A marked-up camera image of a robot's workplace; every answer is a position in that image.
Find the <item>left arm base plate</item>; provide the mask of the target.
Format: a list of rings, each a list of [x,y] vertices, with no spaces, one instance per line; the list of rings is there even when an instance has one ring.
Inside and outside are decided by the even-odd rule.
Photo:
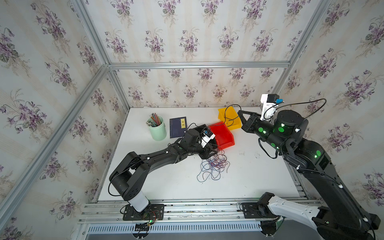
[[[126,205],[120,209],[120,213],[124,221],[155,222],[164,218],[164,208],[164,204],[149,204],[143,211],[138,212],[131,205]]]

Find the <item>black plastic bin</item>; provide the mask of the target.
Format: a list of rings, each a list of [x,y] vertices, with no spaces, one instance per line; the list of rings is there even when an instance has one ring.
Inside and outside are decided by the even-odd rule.
[[[202,141],[201,133],[205,129],[208,129],[207,125],[196,126],[195,128],[192,129],[192,130],[194,130],[193,133],[197,135],[196,144],[198,144],[200,147],[202,147],[201,146],[201,141]]]

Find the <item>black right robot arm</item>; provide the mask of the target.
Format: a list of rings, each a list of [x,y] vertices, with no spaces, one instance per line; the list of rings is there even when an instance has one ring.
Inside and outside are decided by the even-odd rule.
[[[258,113],[239,111],[242,129],[258,136],[290,166],[303,175],[325,202],[323,207],[309,207],[266,192],[256,203],[240,208],[247,219],[266,220],[268,226],[280,218],[289,218],[318,232],[325,240],[374,240],[381,220],[368,213],[353,197],[339,177],[331,158],[318,143],[304,138],[308,120],[292,110],[278,113],[274,123]]]

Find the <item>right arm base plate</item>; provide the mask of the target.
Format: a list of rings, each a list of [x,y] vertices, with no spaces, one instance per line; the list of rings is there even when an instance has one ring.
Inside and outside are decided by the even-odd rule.
[[[245,219],[279,219],[280,216],[275,215],[265,204],[259,203],[241,203],[240,210],[243,212]]]

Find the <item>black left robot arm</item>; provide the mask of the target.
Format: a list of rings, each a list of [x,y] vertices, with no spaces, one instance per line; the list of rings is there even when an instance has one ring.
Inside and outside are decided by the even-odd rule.
[[[149,211],[151,203],[142,192],[148,174],[177,164],[189,156],[198,155],[202,160],[212,157],[219,149],[215,137],[208,127],[199,126],[187,130],[183,137],[163,150],[142,155],[130,152],[111,173],[110,185],[117,190],[117,196],[128,202],[136,212]]]

